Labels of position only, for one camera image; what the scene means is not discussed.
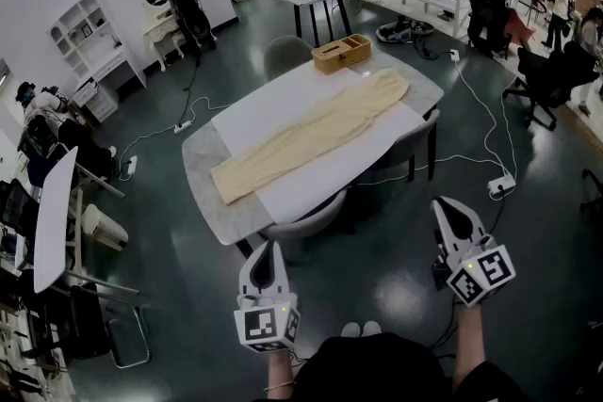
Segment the person's black top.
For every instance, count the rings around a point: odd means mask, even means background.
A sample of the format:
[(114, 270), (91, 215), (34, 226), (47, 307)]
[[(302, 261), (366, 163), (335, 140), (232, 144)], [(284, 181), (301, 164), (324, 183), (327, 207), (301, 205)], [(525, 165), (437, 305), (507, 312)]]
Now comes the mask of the person's black top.
[(332, 337), (294, 378), (288, 402), (535, 402), (490, 362), (454, 392), (429, 349), (393, 333)]

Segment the wicker basket box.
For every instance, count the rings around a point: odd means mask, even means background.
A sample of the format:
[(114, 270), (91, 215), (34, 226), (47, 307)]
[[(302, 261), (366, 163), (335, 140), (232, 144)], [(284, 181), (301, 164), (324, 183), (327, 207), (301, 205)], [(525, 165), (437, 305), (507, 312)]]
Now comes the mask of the wicker basket box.
[(371, 41), (359, 34), (334, 40), (312, 51), (315, 67), (327, 75), (367, 60), (370, 56)]

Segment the black metal-frame chair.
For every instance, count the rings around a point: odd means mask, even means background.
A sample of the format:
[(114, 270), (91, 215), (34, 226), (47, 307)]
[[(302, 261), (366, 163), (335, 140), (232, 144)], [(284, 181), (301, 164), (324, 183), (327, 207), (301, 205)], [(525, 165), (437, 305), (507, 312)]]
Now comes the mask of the black metal-frame chair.
[[(149, 333), (140, 306), (128, 301), (102, 293), (97, 284), (91, 281), (70, 289), (72, 302), (73, 327), (75, 329), (76, 351), (83, 360), (109, 354), (114, 365), (120, 369), (130, 369), (149, 363), (152, 350)], [(120, 324), (117, 316), (110, 317), (111, 310), (104, 307), (101, 300), (125, 306), (133, 315), (139, 331), (143, 347), (143, 355), (132, 362), (124, 362), (119, 350), (113, 327)]]

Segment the person's left forearm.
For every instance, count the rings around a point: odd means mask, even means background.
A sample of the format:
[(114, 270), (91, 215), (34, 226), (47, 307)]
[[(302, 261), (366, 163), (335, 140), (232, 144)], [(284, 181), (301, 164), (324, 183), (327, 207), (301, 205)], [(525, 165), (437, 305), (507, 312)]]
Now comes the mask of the person's left forearm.
[(265, 393), (268, 399), (289, 400), (295, 387), (295, 378), (289, 350), (269, 353), (268, 386)]

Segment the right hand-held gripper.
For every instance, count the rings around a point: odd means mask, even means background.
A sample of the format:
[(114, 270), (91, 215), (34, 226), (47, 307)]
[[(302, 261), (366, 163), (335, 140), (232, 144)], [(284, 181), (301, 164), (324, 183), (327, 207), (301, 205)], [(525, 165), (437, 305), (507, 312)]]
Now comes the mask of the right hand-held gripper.
[(515, 278), (506, 247), (486, 234), (473, 209), (452, 198), (435, 198), (432, 210), (441, 250), (432, 264), (437, 290), (447, 287), (466, 307), (473, 307)]

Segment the black office chair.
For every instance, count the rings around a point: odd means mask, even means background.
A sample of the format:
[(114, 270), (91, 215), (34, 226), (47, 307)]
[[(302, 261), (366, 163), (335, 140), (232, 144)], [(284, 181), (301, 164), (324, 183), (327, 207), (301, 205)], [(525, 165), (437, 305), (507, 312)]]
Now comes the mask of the black office chair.
[(510, 88), (504, 89), (502, 98), (510, 94), (530, 100), (529, 114), (524, 125), (537, 121), (535, 108), (540, 106), (550, 117), (549, 131), (556, 128), (557, 118), (553, 108), (565, 105), (574, 88), (594, 82), (599, 73), (595, 70), (595, 57), (577, 42), (569, 41), (562, 51), (555, 50), (549, 57), (539, 56), (523, 47), (517, 49), (519, 75)]
[(506, 32), (510, 10), (505, 0), (470, 0), (470, 6), (467, 29), (470, 44), (489, 58), (507, 51), (512, 35)]
[(580, 212), (584, 213), (587, 210), (603, 205), (603, 182), (590, 169), (583, 169), (581, 178), (583, 181), (590, 180), (595, 186), (594, 195), (587, 201), (583, 201), (579, 206)]

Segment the person's right forearm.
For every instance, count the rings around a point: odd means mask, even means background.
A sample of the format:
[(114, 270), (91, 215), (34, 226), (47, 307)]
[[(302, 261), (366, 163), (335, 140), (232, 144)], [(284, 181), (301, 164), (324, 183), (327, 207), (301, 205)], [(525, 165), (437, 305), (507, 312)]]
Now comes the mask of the person's right forearm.
[(457, 391), (461, 383), (475, 368), (485, 362), (481, 306), (459, 306), (457, 310), (457, 322), (457, 353), (453, 379), (454, 392)]

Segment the white shelf cabinet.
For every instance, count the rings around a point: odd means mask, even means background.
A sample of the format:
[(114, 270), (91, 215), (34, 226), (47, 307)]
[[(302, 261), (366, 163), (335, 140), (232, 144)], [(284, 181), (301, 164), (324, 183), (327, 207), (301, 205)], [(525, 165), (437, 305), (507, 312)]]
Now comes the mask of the white shelf cabinet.
[(50, 26), (48, 36), (75, 80), (70, 101), (99, 123), (119, 107), (119, 89), (146, 75), (103, 0), (77, 0)]

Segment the orange garment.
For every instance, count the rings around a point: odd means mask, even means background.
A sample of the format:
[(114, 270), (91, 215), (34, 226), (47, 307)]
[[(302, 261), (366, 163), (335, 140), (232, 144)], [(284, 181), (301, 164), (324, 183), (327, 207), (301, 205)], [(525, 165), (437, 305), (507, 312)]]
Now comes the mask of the orange garment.
[(504, 29), (505, 36), (511, 39), (511, 43), (519, 45), (530, 52), (530, 39), (535, 33), (535, 30), (524, 24), (514, 8), (509, 8), (508, 12), (509, 18)]

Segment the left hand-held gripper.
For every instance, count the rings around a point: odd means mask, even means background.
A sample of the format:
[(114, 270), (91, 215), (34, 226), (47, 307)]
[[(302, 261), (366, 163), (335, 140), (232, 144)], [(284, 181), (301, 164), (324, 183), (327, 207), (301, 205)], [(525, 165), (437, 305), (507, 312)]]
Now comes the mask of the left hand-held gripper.
[[(298, 296), (289, 291), (285, 258), (277, 242), (255, 249), (239, 272), (238, 307), (234, 311), (239, 342), (255, 353), (292, 349), (301, 314)], [(279, 295), (259, 297), (252, 295)]]

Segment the beige trousers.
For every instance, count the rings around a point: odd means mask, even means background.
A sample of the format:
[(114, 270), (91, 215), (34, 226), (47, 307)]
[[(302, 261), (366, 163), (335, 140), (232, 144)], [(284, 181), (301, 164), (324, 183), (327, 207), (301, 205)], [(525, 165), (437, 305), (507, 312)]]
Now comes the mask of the beige trousers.
[(222, 200), (231, 204), (362, 135), (407, 93), (410, 82), (383, 69), (363, 84), (321, 101), (267, 139), (211, 169)]

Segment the white vanity desk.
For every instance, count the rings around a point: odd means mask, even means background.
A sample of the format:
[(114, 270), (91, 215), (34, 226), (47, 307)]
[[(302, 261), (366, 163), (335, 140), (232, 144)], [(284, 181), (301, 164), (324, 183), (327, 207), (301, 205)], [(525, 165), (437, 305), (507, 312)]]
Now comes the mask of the white vanity desk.
[(143, 38), (159, 62), (162, 72), (165, 72), (167, 69), (167, 55), (158, 49), (158, 45), (164, 39), (171, 41), (172, 49), (178, 53), (179, 57), (185, 57), (182, 46), (186, 43), (186, 39), (169, 9), (151, 15), (143, 27)]

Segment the dark sneakers heap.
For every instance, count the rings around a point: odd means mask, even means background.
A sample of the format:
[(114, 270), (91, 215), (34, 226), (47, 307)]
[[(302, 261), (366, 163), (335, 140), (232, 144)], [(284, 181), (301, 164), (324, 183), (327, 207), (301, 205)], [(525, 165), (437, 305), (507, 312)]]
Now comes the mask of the dark sneakers heap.
[(376, 37), (384, 43), (414, 43), (433, 31), (434, 27), (429, 23), (399, 15), (395, 22), (380, 25)]

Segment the white oval table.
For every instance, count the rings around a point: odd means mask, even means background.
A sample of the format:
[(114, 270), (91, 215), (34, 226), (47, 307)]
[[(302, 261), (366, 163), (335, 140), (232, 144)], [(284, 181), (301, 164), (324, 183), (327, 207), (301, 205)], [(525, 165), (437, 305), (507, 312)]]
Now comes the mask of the white oval table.
[(120, 199), (124, 197), (119, 189), (81, 167), (76, 162), (77, 153), (77, 148), (69, 150), (44, 179), (34, 241), (34, 292), (40, 294), (49, 289), (63, 275), (127, 292), (129, 290), (127, 287), (96, 280), (83, 273), (81, 265), (83, 191), (81, 187), (76, 189), (75, 195), (75, 265), (72, 270), (66, 268), (67, 221), (73, 175), (78, 171), (114, 196)]

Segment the white trash bin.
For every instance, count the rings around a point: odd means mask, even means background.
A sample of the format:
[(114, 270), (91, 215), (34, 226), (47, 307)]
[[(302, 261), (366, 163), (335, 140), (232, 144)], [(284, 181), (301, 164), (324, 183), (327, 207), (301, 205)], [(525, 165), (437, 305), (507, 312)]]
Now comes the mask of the white trash bin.
[(82, 229), (95, 241), (116, 251), (122, 251), (127, 246), (128, 233), (125, 228), (94, 204), (89, 204), (82, 215)]

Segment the white paper sheet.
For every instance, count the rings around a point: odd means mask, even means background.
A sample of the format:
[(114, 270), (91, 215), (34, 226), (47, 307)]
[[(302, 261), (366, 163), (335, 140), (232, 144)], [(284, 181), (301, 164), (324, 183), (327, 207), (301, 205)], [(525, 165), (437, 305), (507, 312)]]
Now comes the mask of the white paper sheet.
[[(326, 75), (307, 62), (268, 82), (213, 119), (231, 155), (258, 145), (321, 101), (346, 88), (366, 87), (367, 72)], [(424, 122), (405, 94), (367, 130), (341, 147), (260, 188), (257, 197), (271, 221), (295, 221), (326, 201), (383, 156), (395, 141)]]

